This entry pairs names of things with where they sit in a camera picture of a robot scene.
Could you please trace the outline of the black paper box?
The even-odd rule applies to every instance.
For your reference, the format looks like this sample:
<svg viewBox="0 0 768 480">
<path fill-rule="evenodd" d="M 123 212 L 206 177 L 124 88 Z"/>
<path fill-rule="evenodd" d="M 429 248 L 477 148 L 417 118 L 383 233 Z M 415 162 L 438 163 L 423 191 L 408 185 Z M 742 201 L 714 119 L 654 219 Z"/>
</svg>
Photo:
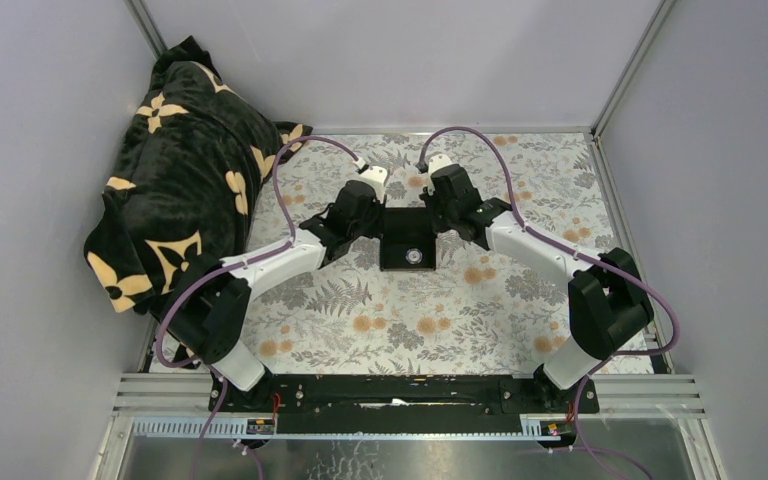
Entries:
<svg viewBox="0 0 768 480">
<path fill-rule="evenodd" d="M 426 207 L 387 207 L 379 236 L 382 271 L 434 271 L 437 233 Z"/>
</svg>

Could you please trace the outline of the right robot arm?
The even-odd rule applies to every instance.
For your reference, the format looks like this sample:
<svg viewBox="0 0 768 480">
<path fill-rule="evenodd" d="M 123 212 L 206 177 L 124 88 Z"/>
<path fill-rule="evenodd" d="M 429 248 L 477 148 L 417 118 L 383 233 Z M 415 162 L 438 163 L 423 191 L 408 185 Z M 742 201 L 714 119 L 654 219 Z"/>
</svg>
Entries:
<svg viewBox="0 0 768 480">
<path fill-rule="evenodd" d="M 573 398 L 572 386 L 654 318 L 633 258 L 620 248 L 583 252 L 518 221 L 509 203 L 482 199 L 466 170 L 449 160 L 419 170 L 428 178 L 420 197 L 436 231 L 453 230 L 467 242 L 521 262 L 566 294 L 570 336 L 537 369 L 533 386 L 539 407 L 561 410 Z"/>
</svg>

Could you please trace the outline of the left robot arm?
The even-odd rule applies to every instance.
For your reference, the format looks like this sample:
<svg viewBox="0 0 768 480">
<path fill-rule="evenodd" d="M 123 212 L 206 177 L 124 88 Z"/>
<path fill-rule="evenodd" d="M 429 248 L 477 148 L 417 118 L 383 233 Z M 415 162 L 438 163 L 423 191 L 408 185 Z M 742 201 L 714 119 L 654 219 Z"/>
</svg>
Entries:
<svg viewBox="0 0 768 480">
<path fill-rule="evenodd" d="M 354 241 L 372 237 L 386 202 L 383 180 L 349 180 L 326 211 L 304 222 L 295 237 L 247 255 L 208 257 L 182 278 L 164 305 L 161 326 L 232 386 L 248 411 L 269 401 L 267 368 L 242 340 L 252 300 L 346 255 Z"/>
</svg>

